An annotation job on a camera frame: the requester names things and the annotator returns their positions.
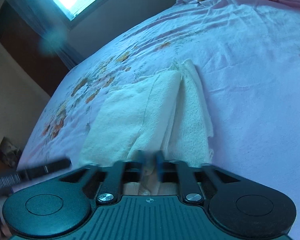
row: towel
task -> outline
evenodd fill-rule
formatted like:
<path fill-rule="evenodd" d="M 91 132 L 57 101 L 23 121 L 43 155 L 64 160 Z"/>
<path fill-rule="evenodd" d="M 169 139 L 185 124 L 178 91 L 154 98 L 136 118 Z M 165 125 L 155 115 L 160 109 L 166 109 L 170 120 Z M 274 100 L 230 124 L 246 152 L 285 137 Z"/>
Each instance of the towel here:
<path fill-rule="evenodd" d="M 173 60 L 168 69 L 138 82 L 111 88 L 80 152 L 80 165 L 111 166 L 134 159 L 137 150 L 162 150 L 166 159 L 192 167 L 209 163 L 213 136 L 202 84 L 191 60 Z M 154 166 L 147 166 L 142 184 L 128 183 L 127 195 L 175 194 L 172 184 L 157 181 Z"/>

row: bed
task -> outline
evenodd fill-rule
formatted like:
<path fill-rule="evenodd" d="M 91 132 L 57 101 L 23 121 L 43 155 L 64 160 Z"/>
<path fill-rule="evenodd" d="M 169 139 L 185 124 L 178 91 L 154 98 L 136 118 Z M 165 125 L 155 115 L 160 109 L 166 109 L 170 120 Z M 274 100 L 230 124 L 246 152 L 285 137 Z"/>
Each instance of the bed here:
<path fill-rule="evenodd" d="M 177 0 L 68 73 L 18 168 L 63 156 L 79 168 L 109 89 L 167 68 L 174 57 L 191 59 L 199 73 L 213 164 L 288 195 L 297 207 L 290 236 L 300 240 L 300 0 Z"/>

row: screw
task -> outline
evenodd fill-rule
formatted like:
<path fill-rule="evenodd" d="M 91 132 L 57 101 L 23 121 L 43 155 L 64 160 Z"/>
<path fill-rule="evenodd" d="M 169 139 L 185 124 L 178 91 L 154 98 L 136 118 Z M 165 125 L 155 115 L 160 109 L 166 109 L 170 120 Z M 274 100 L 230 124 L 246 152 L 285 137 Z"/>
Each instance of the screw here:
<path fill-rule="evenodd" d="M 188 201 L 192 201 L 192 202 L 198 202 L 201 200 L 201 196 L 197 193 L 190 193 L 186 196 L 186 199 Z"/>
<path fill-rule="evenodd" d="M 102 202 L 109 202 L 113 199 L 114 199 L 114 196 L 112 194 L 109 194 L 109 193 L 103 193 L 103 194 L 98 196 L 98 200 L 100 200 Z"/>

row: white towel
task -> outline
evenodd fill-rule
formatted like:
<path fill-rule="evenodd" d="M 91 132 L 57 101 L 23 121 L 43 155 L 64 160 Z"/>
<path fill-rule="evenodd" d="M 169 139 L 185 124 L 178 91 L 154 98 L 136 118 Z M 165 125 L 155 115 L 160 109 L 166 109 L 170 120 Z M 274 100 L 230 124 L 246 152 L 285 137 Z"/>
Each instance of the white towel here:
<path fill-rule="evenodd" d="M 192 167 L 211 162 L 208 137 L 212 123 L 202 85 L 191 60 L 139 82 L 113 87 L 80 153 L 80 164 L 111 166 L 133 159 L 137 150 L 163 150 L 166 159 L 186 161 Z M 126 194 L 175 194 L 172 185 L 160 185 L 156 171 L 147 171 L 144 184 L 127 184 Z"/>

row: curtain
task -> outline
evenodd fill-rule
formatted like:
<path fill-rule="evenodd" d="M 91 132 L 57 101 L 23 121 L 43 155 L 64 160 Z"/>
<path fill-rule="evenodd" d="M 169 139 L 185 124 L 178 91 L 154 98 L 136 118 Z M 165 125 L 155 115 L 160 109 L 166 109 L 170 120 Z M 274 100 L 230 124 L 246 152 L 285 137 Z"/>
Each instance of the curtain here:
<path fill-rule="evenodd" d="M 65 25 L 56 24 L 42 9 L 40 0 L 6 0 L 20 17 L 42 37 L 43 54 L 57 54 L 68 69 L 84 58 L 67 42 Z"/>

